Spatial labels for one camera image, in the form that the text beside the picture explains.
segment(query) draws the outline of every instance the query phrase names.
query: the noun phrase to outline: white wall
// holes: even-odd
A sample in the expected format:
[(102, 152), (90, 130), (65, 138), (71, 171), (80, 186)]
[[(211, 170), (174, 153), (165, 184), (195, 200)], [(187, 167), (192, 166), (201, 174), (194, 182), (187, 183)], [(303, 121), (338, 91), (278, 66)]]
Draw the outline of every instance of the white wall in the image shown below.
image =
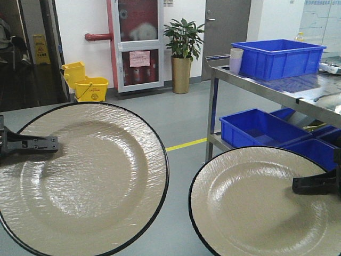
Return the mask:
[[(164, 23), (184, 17), (202, 24), (205, 3), (206, 0), (175, 0), (173, 7), (164, 8)], [(55, 4), (65, 63), (83, 61), (87, 76), (105, 77), (109, 87), (113, 87), (109, 41), (88, 42), (84, 39), (86, 33), (108, 33), (106, 0), (55, 0)], [(165, 81), (172, 79), (170, 54), (165, 50)], [(200, 75), (201, 58), (193, 62), (191, 70), (191, 77)]]
[(295, 38), (304, 0), (252, 0), (247, 41)]

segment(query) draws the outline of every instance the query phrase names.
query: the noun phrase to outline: gold planter pot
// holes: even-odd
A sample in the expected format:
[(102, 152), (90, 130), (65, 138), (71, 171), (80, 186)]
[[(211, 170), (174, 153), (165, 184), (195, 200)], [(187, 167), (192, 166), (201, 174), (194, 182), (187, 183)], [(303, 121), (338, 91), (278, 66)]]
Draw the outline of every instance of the gold planter pot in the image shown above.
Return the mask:
[(172, 81), (174, 93), (188, 93), (190, 86), (191, 59), (172, 57)]

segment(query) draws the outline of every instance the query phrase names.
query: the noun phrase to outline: plate rim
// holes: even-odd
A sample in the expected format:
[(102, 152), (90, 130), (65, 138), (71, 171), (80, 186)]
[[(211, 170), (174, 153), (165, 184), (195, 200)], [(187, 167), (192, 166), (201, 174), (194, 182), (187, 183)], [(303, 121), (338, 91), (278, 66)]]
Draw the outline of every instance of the plate rim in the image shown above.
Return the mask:
[[(31, 121), (29, 121), (27, 124), (25, 124), (21, 129), (19, 129), (19, 131), (17, 133), (21, 133), (25, 128), (27, 128), (30, 124), (32, 124), (34, 121), (38, 120), (39, 118), (45, 116), (46, 114), (49, 114), (55, 110), (61, 109), (61, 108), (65, 108), (65, 107), (70, 107), (70, 106), (74, 106), (74, 105), (83, 105), (83, 104), (94, 104), (94, 105), (105, 105), (105, 106), (109, 106), (109, 107), (115, 107), (115, 108), (119, 108), (121, 110), (127, 111), (129, 113), (131, 113), (132, 115), (138, 117), (144, 124), (146, 124), (151, 131), (155, 134), (155, 136), (157, 137), (163, 154), (164, 154), (164, 161), (165, 161), (165, 171), (166, 171), (166, 180), (165, 180), (165, 186), (164, 186), (164, 191), (163, 194), (161, 196), (160, 202), (158, 204), (158, 207), (156, 208), (154, 214), (150, 217), (149, 221), (142, 227), (142, 229), (137, 232), (132, 238), (130, 238), (128, 241), (124, 242), (123, 244), (121, 244), (120, 246), (108, 251), (108, 252), (104, 252), (101, 254), (97, 254), (94, 256), (110, 256), (113, 255), (121, 250), (123, 250), (124, 248), (128, 247), (129, 245), (131, 245), (133, 242), (135, 242), (139, 237), (142, 236), (142, 234), (144, 232), (146, 232), (146, 230), (151, 226), (151, 224), (155, 221), (157, 215), (159, 214), (159, 212), (161, 211), (161, 208), (165, 202), (166, 199), (166, 195), (168, 192), (168, 187), (169, 187), (169, 162), (168, 162), (168, 156), (167, 156), (167, 151), (166, 148), (163, 144), (163, 142), (161, 141), (160, 136), (158, 135), (158, 133), (155, 131), (155, 129), (146, 121), (144, 120), (141, 116), (139, 116), (138, 114), (132, 112), (131, 110), (128, 110), (126, 108), (120, 107), (118, 105), (114, 105), (111, 103), (107, 103), (107, 102), (96, 102), (96, 101), (84, 101), (84, 102), (74, 102), (74, 103), (67, 103), (55, 108), (52, 108), (40, 115), (38, 115), (37, 117), (35, 117), (34, 119), (32, 119)], [(8, 224), (6, 223), (6, 220), (4, 219), (3, 215), (2, 215), (2, 211), (0, 209), (0, 223), (3, 226), (3, 228), (5, 229), (5, 231), (7, 232), (7, 234), (18, 244), (20, 245), (23, 249), (25, 249), (26, 251), (36, 255), (36, 256), (53, 256), (50, 254), (45, 254), (43, 252), (40, 252), (36, 249), (34, 249), (33, 247), (31, 247), (30, 245), (26, 244), (25, 242), (23, 242), (16, 234), (15, 232), (13, 232), (11, 230), (11, 228), (8, 226)]]
[(283, 151), (287, 151), (287, 152), (291, 152), (295, 155), (298, 155), (298, 156), (302, 156), (303, 158), (309, 160), (310, 162), (316, 164), (318, 167), (320, 167), (323, 171), (325, 172), (328, 172), (323, 166), (321, 166), (320, 164), (316, 163), (315, 161), (307, 158), (306, 156), (304, 155), (301, 155), (299, 153), (296, 153), (296, 152), (293, 152), (291, 150), (288, 150), (288, 149), (284, 149), (284, 148), (279, 148), (279, 147), (273, 147), (273, 146), (260, 146), (260, 145), (255, 145), (255, 146), (244, 146), (244, 147), (238, 147), (238, 148), (233, 148), (231, 150), (228, 150), (226, 152), (222, 152), (218, 155), (216, 155), (215, 157), (213, 157), (211, 160), (209, 160), (207, 163), (205, 163), (199, 170), (198, 172), (196, 173), (196, 175), (194, 176), (192, 182), (191, 182), (191, 186), (190, 186), (190, 189), (189, 189), (189, 194), (188, 194), (188, 211), (189, 211), (189, 216), (190, 216), (190, 220), (191, 220), (191, 223), (192, 223), (192, 226), (197, 234), (197, 236), (200, 238), (201, 242), (204, 244), (204, 246), (214, 255), (214, 256), (224, 256), (224, 255), (221, 255), (219, 254), (217, 251), (214, 250), (214, 248), (212, 246), (210, 246), (210, 244), (205, 240), (204, 236), (201, 234), (197, 224), (196, 224), (196, 221), (194, 219), (194, 216), (193, 216), (193, 211), (192, 211), (192, 204), (191, 204), (191, 196), (192, 196), (192, 190), (193, 190), (193, 186), (194, 186), (194, 183), (198, 177), (198, 175), (200, 174), (200, 172), (205, 168), (206, 165), (208, 165), (213, 159), (217, 158), (217, 157), (220, 157), (221, 155), (224, 155), (224, 154), (227, 154), (228, 152), (231, 152), (231, 151), (234, 151), (234, 150), (238, 150), (238, 149), (242, 149), (242, 148), (274, 148), (274, 149), (280, 149), (280, 150), (283, 150)]

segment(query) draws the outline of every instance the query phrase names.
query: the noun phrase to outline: black plastic clamp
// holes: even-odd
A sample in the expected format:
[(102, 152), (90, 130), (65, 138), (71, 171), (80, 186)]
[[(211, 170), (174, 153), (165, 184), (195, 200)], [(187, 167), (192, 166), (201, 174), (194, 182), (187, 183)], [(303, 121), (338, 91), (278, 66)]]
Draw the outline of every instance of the black plastic clamp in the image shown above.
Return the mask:
[(341, 174), (341, 149), (334, 149), (334, 162), (336, 168), (330, 172), (318, 174), (310, 177), (294, 178), (292, 189), (294, 193), (300, 195), (326, 195), (338, 194), (340, 191)]
[(55, 153), (58, 149), (58, 137), (29, 136), (12, 132), (4, 125), (4, 116), (0, 115), (0, 158), (14, 153)]

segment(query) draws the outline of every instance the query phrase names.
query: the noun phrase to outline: red pipe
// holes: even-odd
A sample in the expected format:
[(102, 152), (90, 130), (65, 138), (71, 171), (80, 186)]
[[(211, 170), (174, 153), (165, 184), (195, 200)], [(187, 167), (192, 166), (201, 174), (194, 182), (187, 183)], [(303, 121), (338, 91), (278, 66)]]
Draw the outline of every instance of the red pipe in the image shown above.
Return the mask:
[(111, 34), (85, 34), (85, 40), (87, 41), (99, 41), (99, 40), (112, 40)]

